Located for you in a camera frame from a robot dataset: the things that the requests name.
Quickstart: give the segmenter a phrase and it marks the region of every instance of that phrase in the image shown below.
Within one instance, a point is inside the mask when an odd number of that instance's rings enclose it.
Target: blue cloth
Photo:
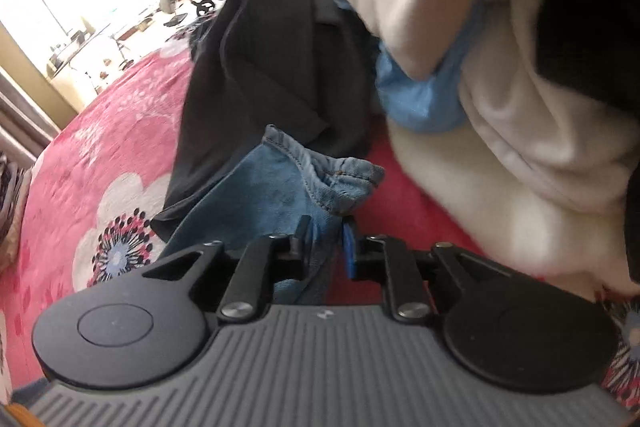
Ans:
[[[219,240],[238,250],[270,233],[294,233],[311,216],[310,276],[276,285],[274,302],[320,304],[340,240],[342,216],[375,190],[384,170],[357,158],[334,159],[305,149],[274,126],[262,142],[194,206],[164,248],[165,257]]]
[[[28,408],[47,390],[48,385],[49,380],[46,378],[34,380],[23,387],[14,389],[14,392],[11,395],[11,401]]]
[[[385,113],[414,132],[445,132],[466,121],[458,98],[462,62],[482,26],[483,4],[473,5],[439,67],[428,78],[412,80],[380,42],[376,88]]]

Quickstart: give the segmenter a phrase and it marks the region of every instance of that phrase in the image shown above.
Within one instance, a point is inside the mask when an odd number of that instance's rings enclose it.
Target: black mount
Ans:
[[[303,216],[294,234],[260,237],[241,253],[198,245],[62,299],[34,327],[44,371],[103,390],[174,374],[220,328],[263,318],[276,282],[306,277],[309,224]],[[600,307],[450,243],[415,251],[393,237],[356,237],[345,252],[352,279],[382,286],[391,319],[439,331],[458,362],[495,385],[576,389],[603,377],[615,352],[616,328]]]

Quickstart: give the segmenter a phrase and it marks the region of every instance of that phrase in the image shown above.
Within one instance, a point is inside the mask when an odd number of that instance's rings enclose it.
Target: bed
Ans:
[[[39,313],[74,291],[154,261],[164,244],[149,220],[162,208],[190,79],[185,39],[168,41],[127,70],[49,145],[33,168],[17,262],[0,276],[0,401],[42,377],[31,348]],[[384,121],[372,126],[367,157],[385,182],[356,213],[364,233],[403,238],[411,248],[450,241],[478,251],[396,163]],[[350,282],[337,264],[328,303],[380,299],[372,283]],[[621,328],[606,387],[630,409],[640,403],[640,313],[606,304]]]

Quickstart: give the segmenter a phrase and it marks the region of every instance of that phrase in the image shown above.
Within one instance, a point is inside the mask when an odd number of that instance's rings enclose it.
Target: black circular pad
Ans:
[[[109,304],[82,316],[78,331],[96,346],[127,346],[143,339],[154,327],[151,314],[131,304]]]
[[[444,338],[472,372],[527,393],[560,393],[600,380],[618,345],[601,308],[528,278],[470,288],[446,315]]]
[[[68,296],[45,310],[33,348],[49,378],[86,389],[130,389],[166,378],[210,335],[182,280],[141,268]]]

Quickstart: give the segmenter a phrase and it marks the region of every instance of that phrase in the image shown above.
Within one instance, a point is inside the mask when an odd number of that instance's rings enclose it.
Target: logo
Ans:
[[[316,314],[320,319],[322,320],[327,320],[329,317],[331,317],[332,315],[335,315],[334,312],[332,312],[331,310],[324,310],[320,313]]]

